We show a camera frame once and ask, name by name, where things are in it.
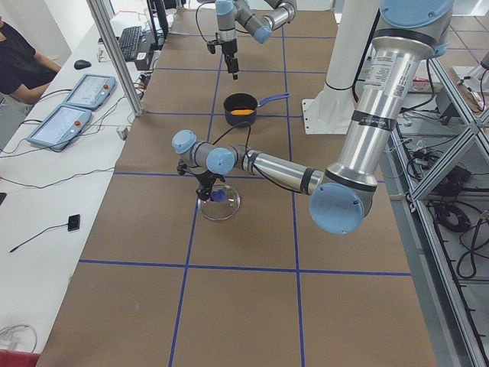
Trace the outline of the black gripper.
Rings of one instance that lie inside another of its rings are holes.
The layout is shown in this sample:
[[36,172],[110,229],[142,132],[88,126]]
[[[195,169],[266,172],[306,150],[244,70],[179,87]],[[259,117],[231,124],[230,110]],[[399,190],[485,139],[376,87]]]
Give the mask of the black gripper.
[[238,52],[237,39],[234,38],[230,41],[221,41],[222,53],[225,56],[226,66],[228,73],[232,73],[232,78],[236,80],[239,73],[238,59],[234,58]]
[[211,171],[205,171],[201,174],[194,174],[195,178],[199,182],[199,186],[196,189],[198,198],[204,201],[213,201],[212,188],[217,180],[225,182],[225,178],[222,175],[214,174]]

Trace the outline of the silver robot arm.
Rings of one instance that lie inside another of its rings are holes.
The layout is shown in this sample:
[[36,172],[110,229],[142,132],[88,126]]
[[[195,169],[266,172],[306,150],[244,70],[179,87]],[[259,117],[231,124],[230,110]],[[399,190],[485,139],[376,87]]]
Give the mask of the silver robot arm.
[[266,1],[272,11],[269,14],[257,16],[248,1],[199,1],[199,6],[214,4],[218,30],[213,40],[206,40],[199,26],[196,9],[196,25],[210,54],[215,54],[217,46],[221,47],[227,71],[233,80],[238,78],[239,65],[236,53],[238,42],[236,26],[241,25],[258,43],[263,44],[273,31],[290,23],[296,15],[296,1]]
[[307,195],[309,213],[322,230],[336,235],[355,231],[370,211],[377,189],[374,173],[419,63],[445,52],[452,7],[450,1],[381,2],[373,35],[376,54],[363,93],[338,160],[324,171],[247,145],[219,147],[199,140],[190,130],[172,139],[180,156],[178,171],[197,178],[202,201],[211,200],[214,183],[235,168],[259,174]]

